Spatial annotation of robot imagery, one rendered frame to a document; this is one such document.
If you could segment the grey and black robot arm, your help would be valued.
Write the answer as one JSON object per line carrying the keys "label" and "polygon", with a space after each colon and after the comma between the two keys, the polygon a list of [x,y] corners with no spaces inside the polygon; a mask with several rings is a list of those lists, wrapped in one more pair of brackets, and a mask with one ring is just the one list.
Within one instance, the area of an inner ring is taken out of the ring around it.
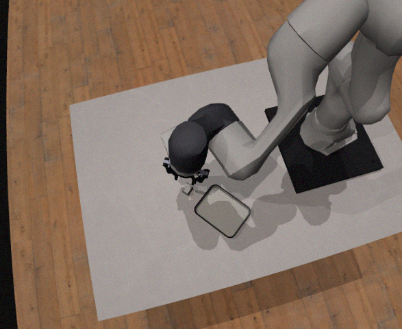
{"label": "grey and black robot arm", "polygon": [[372,125],[389,113],[392,75],[402,56],[402,0],[305,0],[287,19],[267,50],[276,115],[255,139],[227,104],[199,108],[161,134],[178,175],[199,177],[207,149],[227,177],[256,174],[315,100],[327,65],[325,96],[301,125],[308,147],[328,156],[357,140],[354,120]]}

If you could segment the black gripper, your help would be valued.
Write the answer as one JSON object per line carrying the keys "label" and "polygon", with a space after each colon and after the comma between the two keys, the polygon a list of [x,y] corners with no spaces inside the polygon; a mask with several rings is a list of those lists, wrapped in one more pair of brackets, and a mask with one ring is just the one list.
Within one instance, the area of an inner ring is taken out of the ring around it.
{"label": "black gripper", "polygon": [[166,168],[166,171],[167,171],[168,174],[173,174],[173,175],[175,176],[175,180],[178,179],[178,176],[181,177],[181,178],[191,178],[191,179],[192,179],[192,184],[191,184],[191,185],[196,184],[196,182],[202,183],[202,182],[204,181],[204,179],[207,179],[207,178],[208,178],[208,175],[209,175],[209,172],[210,172],[209,169],[200,170],[200,172],[198,172],[198,174],[200,174],[200,176],[197,177],[197,178],[195,178],[194,176],[184,177],[184,176],[182,176],[182,175],[178,175],[178,174],[171,168],[170,161],[169,161],[169,159],[168,159],[167,157],[165,157],[165,159],[164,159],[163,166]]}

